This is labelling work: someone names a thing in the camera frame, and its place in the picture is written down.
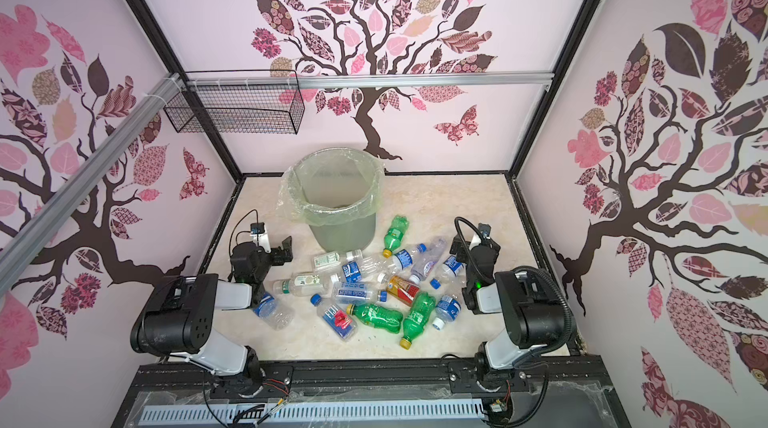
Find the small clear bottle blue cap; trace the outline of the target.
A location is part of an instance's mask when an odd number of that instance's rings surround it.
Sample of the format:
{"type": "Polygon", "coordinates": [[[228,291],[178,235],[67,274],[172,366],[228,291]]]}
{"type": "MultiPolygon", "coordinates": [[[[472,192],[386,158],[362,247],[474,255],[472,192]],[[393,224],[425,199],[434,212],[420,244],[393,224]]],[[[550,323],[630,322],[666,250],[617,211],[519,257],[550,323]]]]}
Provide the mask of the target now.
{"type": "Polygon", "coordinates": [[[435,270],[430,286],[435,289],[462,287],[466,282],[466,265],[457,260],[455,255],[449,255],[435,270]]]}

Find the clear bottle green leaf label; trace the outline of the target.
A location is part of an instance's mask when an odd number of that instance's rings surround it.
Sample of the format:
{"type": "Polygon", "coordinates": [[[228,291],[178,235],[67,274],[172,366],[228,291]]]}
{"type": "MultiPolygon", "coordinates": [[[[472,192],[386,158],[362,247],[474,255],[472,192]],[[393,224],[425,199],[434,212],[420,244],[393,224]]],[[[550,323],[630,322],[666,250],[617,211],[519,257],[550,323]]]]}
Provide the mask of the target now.
{"type": "Polygon", "coordinates": [[[311,297],[315,294],[327,295],[333,285],[340,281],[336,273],[314,274],[297,273],[291,278],[275,280],[272,285],[273,294],[290,294],[298,297],[311,297]]]}

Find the tall clear purple-tint bottle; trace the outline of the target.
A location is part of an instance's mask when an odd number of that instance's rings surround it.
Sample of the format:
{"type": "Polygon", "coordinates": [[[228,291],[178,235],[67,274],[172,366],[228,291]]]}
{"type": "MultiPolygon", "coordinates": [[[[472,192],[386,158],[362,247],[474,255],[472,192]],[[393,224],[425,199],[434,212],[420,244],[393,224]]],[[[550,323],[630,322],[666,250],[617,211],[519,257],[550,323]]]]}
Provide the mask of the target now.
{"type": "Polygon", "coordinates": [[[419,252],[418,260],[410,270],[409,280],[419,284],[428,279],[447,246],[448,240],[444,237],[435,237],[429,241],[419,252]]]}

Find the small bottle blue label front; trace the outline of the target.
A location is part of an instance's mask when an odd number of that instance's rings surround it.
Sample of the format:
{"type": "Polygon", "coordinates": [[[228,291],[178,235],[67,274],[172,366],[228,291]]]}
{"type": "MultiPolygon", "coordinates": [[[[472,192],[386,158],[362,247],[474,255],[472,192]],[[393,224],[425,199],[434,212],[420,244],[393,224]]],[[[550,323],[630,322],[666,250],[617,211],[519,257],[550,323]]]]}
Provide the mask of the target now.
{"type": "Polygon", "coordinates": [[[448,324],[456,321],[461,311],[461,303],[455,295],[443,295],[435,307],[436,318],[432,322],[433,328],[438,331],[443,330],[448,324]]]}

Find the clear bottle blue white label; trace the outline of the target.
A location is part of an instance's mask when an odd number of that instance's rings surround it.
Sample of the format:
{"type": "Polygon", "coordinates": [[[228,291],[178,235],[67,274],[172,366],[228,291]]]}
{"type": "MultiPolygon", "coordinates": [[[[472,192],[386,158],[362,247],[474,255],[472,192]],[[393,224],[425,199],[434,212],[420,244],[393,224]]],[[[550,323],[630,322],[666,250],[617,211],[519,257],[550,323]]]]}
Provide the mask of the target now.
{"type": "Polygon", "coordinates": [[[279,331],[287,328],[294,319],[294,311],[285,303],[276,299],[269,292],[265,292],[253,313],[273,330],[279,331]]]}

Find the clear bottle blue label cap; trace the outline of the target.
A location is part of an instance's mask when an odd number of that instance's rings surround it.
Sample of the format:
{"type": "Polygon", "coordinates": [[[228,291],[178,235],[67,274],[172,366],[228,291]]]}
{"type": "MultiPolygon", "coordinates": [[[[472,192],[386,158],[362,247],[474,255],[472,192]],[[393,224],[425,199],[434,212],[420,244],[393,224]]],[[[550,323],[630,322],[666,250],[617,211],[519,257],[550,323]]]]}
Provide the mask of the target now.
{"type": "Polygon", "coordinates": [[[398,251],[393,252],[389,257],[385,258],[383,264],[384,270],[394,274],[404,270],[410,270],[426,251],[427,246],[424,243],[399,249],[398,251]]]}

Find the clear bottle pink blue label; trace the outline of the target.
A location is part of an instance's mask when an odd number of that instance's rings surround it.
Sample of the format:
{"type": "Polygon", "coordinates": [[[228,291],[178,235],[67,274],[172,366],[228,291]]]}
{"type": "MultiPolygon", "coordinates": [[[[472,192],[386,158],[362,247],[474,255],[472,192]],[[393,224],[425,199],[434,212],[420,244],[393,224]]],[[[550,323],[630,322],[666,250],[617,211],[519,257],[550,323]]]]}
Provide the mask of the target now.
{"type": "Polygon", "coordinates": [[[356,322],[332,299],[314,294],[310,298],[317,316],[342,340],[350,339],[356,332],[356,322]]]}

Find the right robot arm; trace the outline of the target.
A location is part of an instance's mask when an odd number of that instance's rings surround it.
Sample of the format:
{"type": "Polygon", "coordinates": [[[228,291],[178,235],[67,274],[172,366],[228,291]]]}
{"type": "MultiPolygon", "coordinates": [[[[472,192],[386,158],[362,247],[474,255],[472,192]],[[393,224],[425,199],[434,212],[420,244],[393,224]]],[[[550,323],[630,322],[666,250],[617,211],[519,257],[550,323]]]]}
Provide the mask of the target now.
{"type": "Polygon", "coordinates": [[[472,246],[455,235],[450,253],[466,265],[461,296],[467,308],[475,315],[500,314],[504,322],[495,338],[480,344],[478,370],[521,370],[566,345],[574,331],[573,314],[554,280],[525,265],[497,272],[500,246],[487,237],[477,239],[472,246]]]}

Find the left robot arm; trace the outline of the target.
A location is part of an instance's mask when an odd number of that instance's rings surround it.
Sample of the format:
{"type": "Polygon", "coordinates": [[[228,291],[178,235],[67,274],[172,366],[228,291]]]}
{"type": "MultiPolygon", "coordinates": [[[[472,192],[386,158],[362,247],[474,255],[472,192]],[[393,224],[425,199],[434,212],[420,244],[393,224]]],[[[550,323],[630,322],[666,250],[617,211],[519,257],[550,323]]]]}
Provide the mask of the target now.
{"type": "Polygon", "coordinates": [[[277,300],[264,281],[272,267],[292,261],[293,240],[288,236],[270,249],[253,241],[235,246],[229,281],[215,273],[165,277],[131,329],[131,348],[136,353],[183,359],[215,377],[261,385],[265,375],[255,350],[218,332],[214,314],[248,310],[263,320],[274,318],[277,300]]]}

